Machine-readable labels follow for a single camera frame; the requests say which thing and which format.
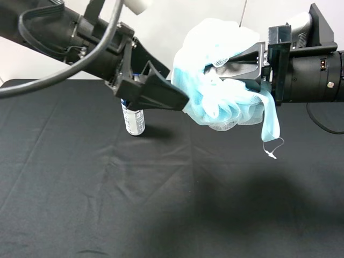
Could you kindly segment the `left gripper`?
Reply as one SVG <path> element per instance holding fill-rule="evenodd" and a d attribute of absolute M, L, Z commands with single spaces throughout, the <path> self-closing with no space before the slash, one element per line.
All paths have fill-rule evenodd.
<path fill-rule="evenodd" d="M 105 85 L 124 101 L 129 110 L 182 111 L 189 97 L 165 79 L 170 73 L 168 67 L 144 48 L 134 36 L 133 28 L 125 23 L 117 24 L 115 36 L 121 36 L 119 46 L 115 48 L 119 60 Z"/>

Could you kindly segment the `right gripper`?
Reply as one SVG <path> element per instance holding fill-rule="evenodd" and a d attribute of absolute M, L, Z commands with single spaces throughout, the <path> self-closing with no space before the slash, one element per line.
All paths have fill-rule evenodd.
<path fill-rule="evenodd" d="M 268 28 L 268 41 L 257 42 L 252 47 L 231 58 L 221 67 L 209 65 L 204 74 L 221 80 L 242 81 L 248 89 L 261 90 L 262 77 L 271 83 L 271 94 L 276 105 L 283 103 L 285 79 L 288 71 L 291 47 L 291 25 Z"/>

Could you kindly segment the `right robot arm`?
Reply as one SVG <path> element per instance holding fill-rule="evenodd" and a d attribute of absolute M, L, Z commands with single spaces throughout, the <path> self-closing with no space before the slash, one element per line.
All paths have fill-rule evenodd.
<path fill-rule="evenodd" d="M 343 53 L 337 50 L 332 29 L 316 22 L 305 48 L 291 49 L 291 39 L 290 25 L 270 27 L 267 44 L 256 43 L 220 68 L 208 65 L 205 74 L 243 81 L 254 91 L 267 80 L 278 105 L 342 101 Z"/>

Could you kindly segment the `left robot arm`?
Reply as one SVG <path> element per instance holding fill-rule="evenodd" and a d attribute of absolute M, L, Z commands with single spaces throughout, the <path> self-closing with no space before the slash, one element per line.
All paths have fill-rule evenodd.
<path fill-rule="evenodd" d="M 1 1 L 1 37 L 68 65 L 88 56 L 108 23 L 103 1 L 90 1 L 83 15 L 63 1 Z M 153 57 L 128 25 L 118 22 L 106 50 L 83 71 L 107 81 L 128 109 L 182 110 L 188 96 L 167 80 L 169 69 Z"/>

